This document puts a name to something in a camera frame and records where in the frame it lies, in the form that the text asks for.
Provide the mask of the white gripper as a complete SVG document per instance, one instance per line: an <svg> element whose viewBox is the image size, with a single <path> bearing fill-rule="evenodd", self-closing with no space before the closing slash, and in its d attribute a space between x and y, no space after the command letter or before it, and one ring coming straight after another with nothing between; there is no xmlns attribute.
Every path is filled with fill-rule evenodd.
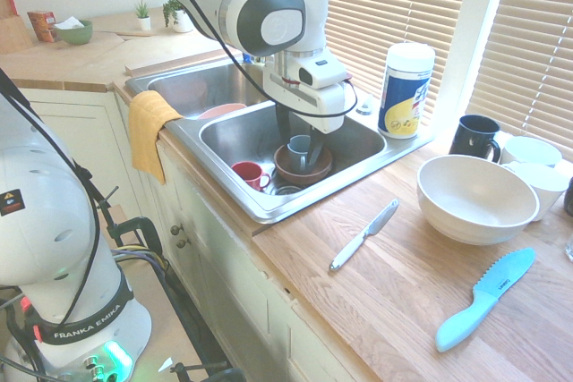
<svg viewBox="0 0 573 382"><path fill-rule="evenodd" d="M310 142L306 164L314 166L321 153L325 134L338 130L350 107L345 84L335 83L314 89L305 83L286 83L272 67L263 69L263 89L275 100L275 115L281 145L291 139L290 112L310 124Z"/></svg>

